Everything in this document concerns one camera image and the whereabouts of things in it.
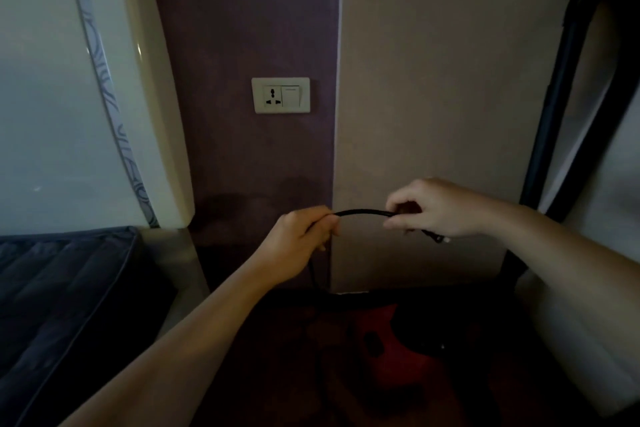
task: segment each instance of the electrical outlet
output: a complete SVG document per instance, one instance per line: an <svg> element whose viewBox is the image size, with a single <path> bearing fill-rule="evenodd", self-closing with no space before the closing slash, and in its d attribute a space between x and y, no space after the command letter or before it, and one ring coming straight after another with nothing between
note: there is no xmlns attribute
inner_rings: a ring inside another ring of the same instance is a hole
<svg viewBox="0 0 640 427"><path fill-rule="evenodd" d="M256 113L311 111L309 78L252 78L251 88Z"/></svg>
<svg viewBox="0 0 640 427"><path fill-rule="evenodd" d="M279 105L282 107L282 87L281 86L263 86L262 87L263 104L264 105Z"/></svg>

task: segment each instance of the mattress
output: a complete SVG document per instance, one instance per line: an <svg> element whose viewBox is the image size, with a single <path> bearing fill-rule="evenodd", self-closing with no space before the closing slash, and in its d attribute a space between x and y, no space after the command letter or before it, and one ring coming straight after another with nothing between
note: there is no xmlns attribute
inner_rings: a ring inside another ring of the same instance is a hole
<svg viewBox="0 0 640 427"><path fill-rule="evenodd" d="M135 228L0 237L0 426L55 426L156 337L175 289Z"/></svg>

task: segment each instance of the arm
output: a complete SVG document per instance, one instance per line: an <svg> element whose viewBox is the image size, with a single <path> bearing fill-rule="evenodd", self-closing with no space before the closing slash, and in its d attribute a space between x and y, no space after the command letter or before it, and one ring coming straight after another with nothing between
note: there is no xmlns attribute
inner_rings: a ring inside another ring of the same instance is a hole
<svg viewBox="0 0 640 427"><path fill-rule="evenodd" d="M187 426L253 306L295 277L337 226L325 206L282 216L247 262L61 427Z"/></svg>
<svg viewBox="0 0 640 427"><path fill-rule="evenodd" d="M387 209L416 202L422 212L389 218L389 229L428 229L459 237L486 234L502 241L549 286L587 313L640 360L640 265L576 234L543 214L438 179L393 192Z"/></svg>

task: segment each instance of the black cable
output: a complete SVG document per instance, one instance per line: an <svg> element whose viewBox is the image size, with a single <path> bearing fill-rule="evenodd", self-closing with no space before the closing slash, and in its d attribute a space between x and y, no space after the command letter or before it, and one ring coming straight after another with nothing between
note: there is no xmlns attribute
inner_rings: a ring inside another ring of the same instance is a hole
<svg viewBox="0 0 640 427"><path fill-rule="evenodd" d="M337 213L333 213L336 216L349 216L351 214L376 214L378 216L386 216L387 218L391 218L399 213L392 213L390 211L382 211L378 209L369 209L369 208L356 208L356 209L348 209L345 211L339 211ZM438 235L436 233L430 232L429 230L420 230L429 238L433 239L436 243L442 243L444 241L444 236ZM307 262L307 268L309 269L309 275L311 277L311 285L314 287L316 291L320 290L320 286L318 286L316 280L316 269L314 267L313 261L309 259Z"/></svg>
<svg viewBox="0 0 640 427"><path fill-rule="evenodd" d="M390 211L382 211L378 209L368 209L368 208L357 208L357 209L348 209L345 211L339 211L338 213L333 213L336 216L348 216L350 214L377 214L379 216L386 216L387 218L391 218L399 213L391 213ZM420 230L422 233L427 235L429 238L432 238L436 243L442 243L444 240L444 236L438 235L436 233L430 232L428 230Z"/></svg>

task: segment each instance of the wall socket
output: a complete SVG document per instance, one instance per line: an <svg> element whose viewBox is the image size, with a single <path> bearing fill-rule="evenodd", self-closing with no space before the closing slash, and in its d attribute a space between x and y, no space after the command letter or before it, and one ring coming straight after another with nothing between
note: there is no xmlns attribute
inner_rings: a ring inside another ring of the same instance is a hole
<svg viewBox="0 0 640 427"><path fill-rule="evenodd" d="M310 113L309 78L252 78L253 108L256 113ZM300 105L284 105L283 87L298 87Z"/></svg>
<svg viewBox="0 0 640 427"><path fill-rule="evenodd" d="M282 86L263 86L262 95L264 105L282 105Z"/></svg>

